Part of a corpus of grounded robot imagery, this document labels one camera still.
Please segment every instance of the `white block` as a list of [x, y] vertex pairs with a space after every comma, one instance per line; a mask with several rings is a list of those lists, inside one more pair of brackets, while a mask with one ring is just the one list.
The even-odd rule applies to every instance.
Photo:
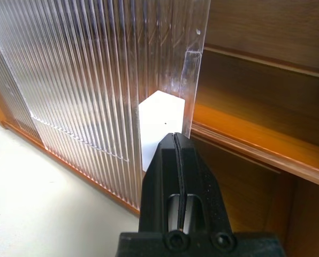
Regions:
[[168, 133], [182, 133], [185, 100], [157, 91], [139, 104], [143, 170], [147, 171], [158, 143]]

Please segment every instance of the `floor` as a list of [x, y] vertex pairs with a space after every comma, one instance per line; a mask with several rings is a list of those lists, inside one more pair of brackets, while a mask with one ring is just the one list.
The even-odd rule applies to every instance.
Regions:
[[0, 127], [0, 256], [115, 256], [138, 219]]

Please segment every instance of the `wooden shelf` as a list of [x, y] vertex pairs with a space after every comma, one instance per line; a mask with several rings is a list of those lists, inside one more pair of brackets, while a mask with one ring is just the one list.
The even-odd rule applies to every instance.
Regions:
[[192, 133], [319, 184], [319, 78], [205, 51]]

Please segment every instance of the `white floor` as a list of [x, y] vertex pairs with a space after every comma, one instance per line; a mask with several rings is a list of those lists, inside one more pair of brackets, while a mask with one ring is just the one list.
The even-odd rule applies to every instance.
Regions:
[[110, 257], [138, 219], [0, 127], [0, 256]]

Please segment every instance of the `white foam block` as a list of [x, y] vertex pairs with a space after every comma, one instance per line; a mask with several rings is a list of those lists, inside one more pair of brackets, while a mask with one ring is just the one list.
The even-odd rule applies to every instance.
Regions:
[[139, 104], [143, 170], [147, 171], [158, 143], [168, 133], [182, 133], [185, 100], [157, 91]]

